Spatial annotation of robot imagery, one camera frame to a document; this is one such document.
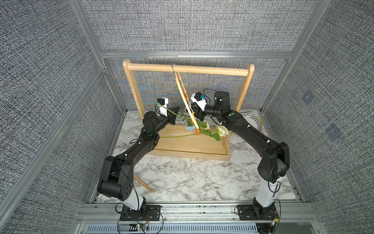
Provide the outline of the peach rose with stem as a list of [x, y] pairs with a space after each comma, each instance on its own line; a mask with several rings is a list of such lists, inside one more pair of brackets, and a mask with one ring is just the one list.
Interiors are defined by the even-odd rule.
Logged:
[[[192, 119], [188, 117], [183, 111], [179, 109], [179, 107], [176, 107], [175, 110], [168, 109], [166, 105], [162, 105], [159, 102], [156, 103], [156, 109], [157, 111], [164, 116], [172, 117], [175, 119], [182, 119], [186, 122], [185, 128], [188, 131], [196, 130], [196, 126], [194, 125]], [[196, 120], [197, 125], [199, 126], [199, 130], [202, 131], [210, 131], [210, 126], [207, 122], [201, 122], [199, 120]]]

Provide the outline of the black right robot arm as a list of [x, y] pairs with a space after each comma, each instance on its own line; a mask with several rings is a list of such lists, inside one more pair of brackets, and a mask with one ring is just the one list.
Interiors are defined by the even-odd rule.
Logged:
[[290, 167], [288, 145], [268, 138], [239, 112], [233, 110], [228, 92], [216, 91], [213, 105], [207, 104], [206, 96], [201, 92], [192, 94], [191, 100], [195, 117], [201, 121], [207, 116], [216, 118], [222, 126], [244, 139], [260, 155], [262, 159], [258, 172], [262, 180], [259, 191], [253, 199], [253, 212], [257, 219], [260, 219], [274, 211], [274, 196], [279, 191], [281, 180]]

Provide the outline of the green leafy sprig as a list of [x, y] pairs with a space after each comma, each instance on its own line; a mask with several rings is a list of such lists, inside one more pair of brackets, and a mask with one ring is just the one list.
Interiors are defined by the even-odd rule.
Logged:
[[196, 129], [195, 125], [191, 121], [191, 119], [183, 112], [179, 111], [179, 114], [183, 117], [183, 119], [187, 122], [185, 125], [186, 130], [193, 131]]

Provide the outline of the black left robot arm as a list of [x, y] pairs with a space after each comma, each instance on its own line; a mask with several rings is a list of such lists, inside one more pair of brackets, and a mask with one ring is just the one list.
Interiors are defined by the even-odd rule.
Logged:
[[145, 114], [143, 128], [136, 142], [125, 152], [105, 158], [97, 186], [100, 194], [116, 198], [127, 209], [145, 215], [146, 199], [138, 194], [133, 185], [134, 166], [157, 146], [159, 132], [168, 124], [175, 125], [179, 111], [179, 107], [172, 107], [166, 115], [158, 115], [155, 111]]

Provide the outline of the yellow plastic clip hanger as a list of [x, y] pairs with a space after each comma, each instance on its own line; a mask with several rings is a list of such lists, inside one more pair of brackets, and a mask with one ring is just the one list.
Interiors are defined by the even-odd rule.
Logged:
[[184, 103], [184, 105], [185, 105], [185, 107], [186, 107], [186, 109], [187, 109], [187, 112], [189, 113], [189, 116], [190, 116], [191, 121], [193, 122], [193, 124], [194, 124], [195, 127], [196, 127], [195, 130], [200, 129], [200, 128], [199, 128], [199, 125], [198, 125], [198, 123], [197, 123], [197, 120], [196, 120], [196, 118], [195, 118], [195, 116], [194, 116], [194, 112], [193, 112], [193, 110], [192, 110], [192, 108], [191, 108], [191, 102], [189, 101], [189, 97], [188, 97], [188, 94], [187, 94], [186, 89], [185, 89], [185, 87], [184, 87], [184, 84], [183, 84], [183, 82], [182, 82], [181, 75], [180, 75], [179, 72], [176, 72], [176, 71], [175, 71], [173, 65], [171, 65], [171, 68], [172, 68], [172, 71], [173, 71], [173, 73], [174, 73], [174, 75], [175, 75], [175, 80], [176, 80], [176, 83], [177, 83], [178, 90], [179, 90], [179, 92], [180, 92], [180, 94], [181, 94], [181, 97], [182, 97], [183, 103]]

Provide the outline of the white rose with stem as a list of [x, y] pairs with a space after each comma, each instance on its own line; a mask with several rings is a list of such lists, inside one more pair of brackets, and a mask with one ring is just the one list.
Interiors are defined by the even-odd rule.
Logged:
[[[180, 138], [180, 137], [191, 137], [196, 136], [196, 133], [187, 134], [187, 135], [179, 135], [179, 136], [162, 136], [161, 138]], [[214, 138], [216, 141], [222, 140], [223, 137], [229, 135], [229, 131], [224, 126], [217, 126], [214, 131], [209, 129], [201, 129], [200, 135], [205, 135]]]

